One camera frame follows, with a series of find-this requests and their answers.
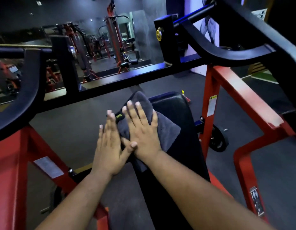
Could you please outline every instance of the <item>white wall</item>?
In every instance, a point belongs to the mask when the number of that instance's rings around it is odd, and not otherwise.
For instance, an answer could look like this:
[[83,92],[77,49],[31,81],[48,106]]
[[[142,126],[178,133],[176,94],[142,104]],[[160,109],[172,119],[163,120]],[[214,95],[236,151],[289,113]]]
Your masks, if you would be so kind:
[[[185,7],[184,7],[185,15],[192,13],[197,9],[200,9],[201,7],[203,7],[202,0],[185,0]],[[194,26],[198,30],[200,30],[200,26],[201,26],[202,21],[203,20],[200,20],[200,21],[194,23]],[[209,36],[208,32],[206,32],[205,37],[208,40],[210,40],[210,36]],[[215,45],[219,46],[219,25],[217,23],[216,23]],[[185,56],[192,55],[195,53],[196,53],[195,50],[192,49],[192,47],[190,45],[188,45],[188,49],[185,51]],[[191,71],[206,76],[207,66],[202,65],[202,66],[191,69]]]

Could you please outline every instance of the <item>rubber gym floor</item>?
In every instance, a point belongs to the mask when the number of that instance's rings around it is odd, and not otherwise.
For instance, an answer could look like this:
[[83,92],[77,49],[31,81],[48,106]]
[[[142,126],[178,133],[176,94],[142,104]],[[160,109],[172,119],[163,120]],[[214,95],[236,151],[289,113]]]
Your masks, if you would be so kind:
[[[253,78],[244,81],[278,113],[290,108],[279,85]],[[196,121],[201,115],[204,82],[205,77],[185,71],[140,86],[148,97],[184,89],[191,99],[190,108]],[[68,166],[77,169],[93,160],[98,127],[105,122],[106,110],[118,111],[131,94],[130,89],[125,88],[43,112],[30,124]],[[262,132],[222,88],[215,124],[228,128],[230,145],[223,153],[209,150],[208,169],[238,202],[246,205],[233,153]],[[253,152],[252,162],[270,223],[279,230],[296,229],[296,139],[287,138]],[[33,165],[28,167],[27,229],[31,230],[47,216],[39,211],[49,206],[54,184]],[[113,230],[154,229],[131,164],[126,164],[112,179],[102,196],[102,203],[109,207]],[[91,221],[89,229],[96,229],[95,220]]]

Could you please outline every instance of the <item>warning sticker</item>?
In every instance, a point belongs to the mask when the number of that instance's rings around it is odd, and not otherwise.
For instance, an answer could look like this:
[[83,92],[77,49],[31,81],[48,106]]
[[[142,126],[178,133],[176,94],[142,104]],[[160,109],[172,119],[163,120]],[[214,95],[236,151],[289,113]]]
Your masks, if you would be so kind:
[[258,193],[258,188],[256,186],[252,187],[250,189],[250,194],[251,194],[251,197],[252,197],[252,201],[253,201],[253,204],[255,206],[255,209],[258,213],[258,216],[263,216],[264,215],[264,210],[263,210],[263,206],[261,204],[261,200],[260,200],[260,196],[259,196],[259,193]]
[[50,178],[57,178],[64,174],[63,171],[47,156],[34,161],[34,163],[48,174]]
[[216,107],[216,100],[217,100],[217,95],[210,97],[209,108],[207,110],[207,117],[210,115],[214,115],[215,107]]

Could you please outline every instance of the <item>red metal frame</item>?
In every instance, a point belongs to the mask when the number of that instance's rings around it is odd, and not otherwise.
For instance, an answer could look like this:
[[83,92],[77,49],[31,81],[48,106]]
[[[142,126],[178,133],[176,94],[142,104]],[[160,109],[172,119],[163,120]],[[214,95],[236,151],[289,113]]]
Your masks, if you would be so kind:
[[[27,163],[37,166],[34,161],[46,156],[64,173],[49,178],[70,193],[77,184],[70,178],[69,168],[31,126],[0,141],[0,230],[26,229]],[[108,229],[107,209],[99,204],[94,216],[98,229]]]
[[[209,101],[210,97],[219,94],[220,86],[230,94],[230,96],[242,107],[264,133],[263,136],[238,148],[233,156],[235,169],[238,174],[238,179],[243,190],[247,207],[253,213],[257,214],[250,194],[250,189],[257,187],[261,202],[262,197],[259,192],[250,154],[252,151],[295,135],[295,133],[288,123],[285,122],[268,104],[266,104],[230,68],[221,66],[213,67],[208,65],[202,108],[202,116],[205,119],[204,133],[200,135],[202,151],[205,159],[207,157],[214,121],[214,114],[207,116]],[[266,215],[262,215],[261,218],[268,222]]]

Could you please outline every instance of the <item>towel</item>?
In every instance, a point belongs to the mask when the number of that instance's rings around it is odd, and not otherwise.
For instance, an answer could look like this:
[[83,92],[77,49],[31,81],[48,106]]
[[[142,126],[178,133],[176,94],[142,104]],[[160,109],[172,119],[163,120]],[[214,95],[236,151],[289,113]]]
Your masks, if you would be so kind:
[[[153,114],[153,106],[149,99],[141,92],[137,91],[132,94],[132,96],[128,99],[128,101],[131,100],[134,108],[137,112],[135,102],[140,102],[141,106],[146,114],[147,120],[149,124],[151,124],[152,121],[152,114]],[[169,118],[166,116],[162,115],[160,112],[157,112],[158,115],[158,136],[160,139],[160,145],[161,148],[164,152],[167,152],[173,142],[176,140],[178,135],[180,134],[181,128],[173,123]],[[118,113],[115,114],[116,116],[116,123],[117,123],[117,128],[119,131],[119,134],[121,137],[124,137],[128,140],[130,140],[130,132],[129,132],[129,127],[127,120],[122,113],[122,108]],[[146,165],[139,159],[135,158],[132,163],[135,165],[135,167],[140,171],[144,172],[147,170]]]

